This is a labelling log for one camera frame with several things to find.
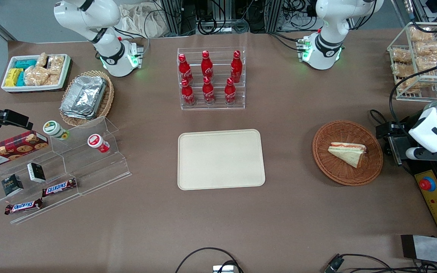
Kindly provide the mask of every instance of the round wicker plate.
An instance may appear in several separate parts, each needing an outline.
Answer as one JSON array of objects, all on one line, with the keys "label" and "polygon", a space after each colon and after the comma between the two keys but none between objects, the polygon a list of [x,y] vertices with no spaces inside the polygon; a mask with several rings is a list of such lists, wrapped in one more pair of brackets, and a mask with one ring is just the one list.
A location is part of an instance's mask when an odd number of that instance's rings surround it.
[{"label": "round wicker plate", "polygon": [[[367,152],[356,169],[328,152],[331,142],[363,144]],[[379,142],[369,130],[352,121],[333,121],[317,131],[313,139],[313,157],[319,168],[331,179],[343,185],[365,185],[374,180],[384,163]]]},{"label": "round wicker plate", "polygon": [[[112,100],[114,99],[114,87],[112,85],[111,79],[109,79],[109,76],[107,76],[105,73],[100,71],[87,71],[80,74],[79,76],[91,76],[91,77],[99,76],[107,81],[107,86],[105,87],[104,90],[105,93],[104,96],[102,97],[101,105],[99,105],[99,110],[97,111],[97,116],[95,117],[95,119],[101,116],[107,116],[107,114],[109,114],[109,111],[111,110]],[[70,89],[70,86],[72,85],[72,83],[75,81],[76,78],[77,77],[75,77],[72,80],[72,82],[67,86],[62,101],[65,99],[68,90]],[[65,121],[65,123],[71,126],[80,126],[84,123],[91,121],[91,119],[77,119],[77,118],[71,118],[69,116],[65,116],[62,113],[62,111],[60,111],[60,115],[62,116],[62,119]]]}]

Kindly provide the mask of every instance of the brown tabletop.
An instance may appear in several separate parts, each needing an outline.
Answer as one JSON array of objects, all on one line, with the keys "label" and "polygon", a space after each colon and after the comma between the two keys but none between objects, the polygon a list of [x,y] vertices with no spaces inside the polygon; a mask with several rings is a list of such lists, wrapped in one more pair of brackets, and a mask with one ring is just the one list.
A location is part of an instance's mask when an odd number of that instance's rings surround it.
[{"label": "brown tabletop", "polygon": [[[385,157],[376,180],[345,187],[319,170],[311,151],[324,123],[348,119],[374,131],[370,109],[390,118],[393,83],[385,49],[398,32],[351,31],[340,60],[327,71],[299,63],[295,52],[268,35],[152,40],[142,69],[111,78],[116,94],[108,118],[120,129],[119,150],[132,176],[19,225],[9,224],[0,205],[0,272],[174,272],[189,252],[205,246],[230,251],[248,273],[318,272],[335,253],[412,264],[402,258],[399,235],[437,235],[413,178]],[[182,111],[177,48],[216,46],[246,47],[246,109]],[[71,78],[103,70],[91,43],[9,43],[10,57],[40,52],[69,54]],[[61,120],[61,98],[62,92],[0,90],[0,109],[28,115],[38,130],[49,119]],[[400,117],[423,105],[394,102]],[[250,128],[262,137],[264,185],[177,187],[181,133]],[[6,126],[0,140],[21,132]],[[211,272],[224,261],[224,254],[206,251],[180,272]],[[352,258],[342,268],[362,265],[379,266]]]}]

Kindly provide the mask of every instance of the coca-cola bottle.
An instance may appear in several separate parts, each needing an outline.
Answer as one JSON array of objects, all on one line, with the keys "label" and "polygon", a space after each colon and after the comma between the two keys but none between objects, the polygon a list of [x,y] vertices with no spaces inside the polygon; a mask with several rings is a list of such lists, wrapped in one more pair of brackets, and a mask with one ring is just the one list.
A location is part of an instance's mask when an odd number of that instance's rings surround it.
[{"label": "coca-cola bottle", "polygon": [[196,100],[193,96],[193,89],[189,86],[187,79],[182,79],[182,97],[186,105],[195,105]]},{"label": "coca-cola bottle", "polygon": [[240,82],[242,74],[242,61],[241,52],[239,50],[234,51],[234,59],[232,60],[230,67],[230,76],[232,77],[232,80],[234,80],[234,83]]},{"label": "coca-cola bottle", "polygon": [[203,98],[205,98],[205,104],[212,105],[215,102],[215,95],[214,95],[214,87],[210,83],[210,77],[203,77],[203,87],[201,88],[203,90]]},{"label": "coca-cola bottle", "polygon": [[225,103],[228,106],[236,104],[236,87],[232,78],[227,79],[227,85],[225,86]]},{"label": "coca-cola bottle", "polygon": [[210,77],[210,81],[214,82],[214,65],[210,61],[210,54],[204,50],[201,52],[201,72],[203,76]]},{"label": "coca-cola bottle", "polygon": [[192,84],[193,76],[191,74],[191,67],[187,62],[185,54],[178,55],[178,61],[180,61],[180,65],[178,66],[180,76],[182,76],[182,79],[187,79],[189,81],[189,84]]}]

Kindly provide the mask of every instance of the sandwich slice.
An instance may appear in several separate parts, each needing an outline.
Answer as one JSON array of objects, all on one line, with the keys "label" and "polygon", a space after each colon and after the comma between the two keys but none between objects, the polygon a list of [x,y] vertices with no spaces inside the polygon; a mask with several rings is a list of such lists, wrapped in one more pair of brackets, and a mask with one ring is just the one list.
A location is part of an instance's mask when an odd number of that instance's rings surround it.
[{"label": "sandwich slice", "polygon": [[355,143],[332,142],[328,147],[328,152],[335,157],[347,162],[354,168],[359,168],[362,164],[362,159],[367,151],[367,147]]}]

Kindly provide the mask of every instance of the white plastic tray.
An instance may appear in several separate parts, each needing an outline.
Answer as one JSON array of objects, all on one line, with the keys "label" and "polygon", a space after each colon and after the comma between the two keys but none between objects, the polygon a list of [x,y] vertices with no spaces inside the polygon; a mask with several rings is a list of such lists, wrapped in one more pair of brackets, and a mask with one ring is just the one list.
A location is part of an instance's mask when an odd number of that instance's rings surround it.
[{"label": "white plastic tray", "polygon": [[178,138],[182,190],[258,187],[265,181],[261,135],[255,129],[183,133]]},{"label": "white plastic tray", "polygon": [[5,86],[5,80],[8,76],[9,69],[14,68],[14,64],[20,60],[33,60],[38,59],[40,55],[26,55],[26,56],[15,56],[11,57],[8,67],[6,68],[5,76],[1,83],[1,88],[8,93],[32,93],[32,92],[49,92],[52,90],[57,91],[65,84],[66,75],[68,68],[70,67],[71,58],[67,54],[49,54],[49,56],[60,55],[64,56],[64,66],[62,68],[62,73],[60,73],[60,79],[56,85],[41,85],[41,86]]}]

